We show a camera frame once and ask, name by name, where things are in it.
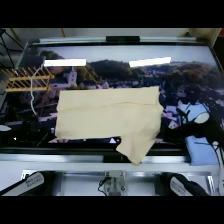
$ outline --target white rectangular strip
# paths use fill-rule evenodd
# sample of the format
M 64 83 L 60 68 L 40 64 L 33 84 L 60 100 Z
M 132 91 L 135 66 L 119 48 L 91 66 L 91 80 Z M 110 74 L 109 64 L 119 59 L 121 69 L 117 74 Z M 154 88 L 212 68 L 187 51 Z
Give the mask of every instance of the white rectangular strip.
M 152 58 L 146 60 L 138 60 L 138 61 L 130 61 L 130 67 L 139 67 L 139 66 L 147 66 L 147 65 L 161 65 L 167 64 L 171 62 L 171 57 L 164 58 Z
M 86 59 L 58 59 L 58 60 L 45 60 L 44 66 L 85 66 Z

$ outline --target wire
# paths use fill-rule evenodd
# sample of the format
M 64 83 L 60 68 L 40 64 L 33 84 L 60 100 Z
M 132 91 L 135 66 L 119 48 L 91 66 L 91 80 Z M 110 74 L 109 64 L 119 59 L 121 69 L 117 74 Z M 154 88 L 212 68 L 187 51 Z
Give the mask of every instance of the wire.
M 101 191 L 100 188 L 108 181 L 110 180 L 110 177 L 105 177 L 103 180 L 100 181 L 99 183 L 99 187 L 98 187 L 98 191 L 103 193 L 105 196 L 107 196 L 107 194 L 104 191 Z
M 31 106 L 31 109 L 33 111 L 33 113 L 35 115 L 37 115 L 36 111 L 34 110 L 33 108 L 33 101 L 34 101 L 34 95 L 33 95 L 33 78 L 35 77 L 35 75 L 39 72 L 39 70 L 41 70 L 43 68 L 44 64 L 42 64 L 37 70 L 36 72 L 34 72 L 33 76 L 31 77 L 30 79 L 30 95 L 31 95 L 31 101 L 30 101 L 30 106 Z

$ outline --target cloth fold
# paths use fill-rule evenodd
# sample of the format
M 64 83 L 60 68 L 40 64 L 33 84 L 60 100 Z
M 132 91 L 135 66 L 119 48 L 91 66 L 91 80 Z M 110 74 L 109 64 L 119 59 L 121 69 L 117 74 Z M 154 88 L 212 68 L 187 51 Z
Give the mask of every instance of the cloth fold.
M 65 139 L 121 136 L 117 151 L 139 164 L 155 142 L 163 107 L 159 87 L 61 91 L 56 136 Z

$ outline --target white cable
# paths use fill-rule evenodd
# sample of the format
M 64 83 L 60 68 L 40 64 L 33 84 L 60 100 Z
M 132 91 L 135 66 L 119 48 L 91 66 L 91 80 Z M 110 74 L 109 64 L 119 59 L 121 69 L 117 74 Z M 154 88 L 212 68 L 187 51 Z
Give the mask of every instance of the white cable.
M 41 70 L 42 68 L 43 68 L 43 66 L 44 66 L 44 64 L 42 64 L 41 66 L 40 66 L 40 68 L 38 68 L 37 70 L 36 70 L 36 72 L 34 72 L 34 74 L 33 74 L 33 76 L 31 77 L 31 79 L 30 79 L 30 95 L 31 95 L 31 101 L 30 101 L 30 106 L 31 106 L 31 109 L 32 109 L 32 111 L 33 111 L 33 113 L 35 114 L 35 115 L 37 115 L 37 113 L 36 113 L 36 111 L 34 110 L 34 108 L 33 108 L 33 101 L 34 101 L 34 96 L 33 96 L 33 78 L 35 77 L 35 75 L 37 74 L 37 72 L 39 72 L 39 70 Z

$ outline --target wooden rack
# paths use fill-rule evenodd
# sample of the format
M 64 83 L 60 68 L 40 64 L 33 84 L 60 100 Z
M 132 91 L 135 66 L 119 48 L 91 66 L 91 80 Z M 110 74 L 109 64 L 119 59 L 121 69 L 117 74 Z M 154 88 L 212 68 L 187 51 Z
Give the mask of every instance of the wooden rack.
M 31 77 L 37 71 L 34 67 L 31 68 L 18 68 L 18 69 L 2 69 L 1 70 L 7 77 L 8 81 L 1 81 L 0 85 L 5 88 L 6 92 L 23 92 L 31 90 Z M 40 69 L 33 78 L 33 91 L 51 90 L 49 86 L 50 79 L 55 78 L 47 67 Z

